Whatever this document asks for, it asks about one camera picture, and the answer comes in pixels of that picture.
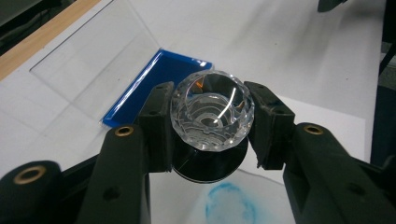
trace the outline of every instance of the transparent lens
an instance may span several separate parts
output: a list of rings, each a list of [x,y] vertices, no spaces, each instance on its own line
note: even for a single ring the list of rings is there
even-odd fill
[[[186,77],[172,97],[172,125],[184,142],[203,151],[238,145],[248,134],[254,104],[233,75],[205,70]]]

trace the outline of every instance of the blue liquid stain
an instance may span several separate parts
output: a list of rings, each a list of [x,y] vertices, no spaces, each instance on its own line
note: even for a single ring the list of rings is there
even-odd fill
[[[232,183],[222,183],[210,190],[205,215],[208,224],[257,223],[254,203]]]

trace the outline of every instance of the blue object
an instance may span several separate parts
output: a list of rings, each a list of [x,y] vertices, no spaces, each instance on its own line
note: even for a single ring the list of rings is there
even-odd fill
[[[159,49],[117,102],[111,106],[102,118],[102,122],[111,128],[133,123],[153,87],[168,81],[173,81],[177,86],[189,74],[211,67],[212,63]]]
[[[256,207],[245,193],[232,183],[221,183],[210,190],[205,207],[206,223],[256,224]]]

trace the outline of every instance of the wooden edge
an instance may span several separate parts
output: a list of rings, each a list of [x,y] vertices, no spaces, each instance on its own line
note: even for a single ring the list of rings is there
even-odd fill
[[[93,8],[100,0],[77,0],[52,20],[0,57],[0,81],[11,74],[53,38]]]

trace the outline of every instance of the crystal glass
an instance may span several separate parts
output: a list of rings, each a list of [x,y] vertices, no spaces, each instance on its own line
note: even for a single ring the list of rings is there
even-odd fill
[[[254,104],[235,76],[205,70],[186,77],[171,101],[172,125],[184,142],[202,151],[237,146],[248,134]]]

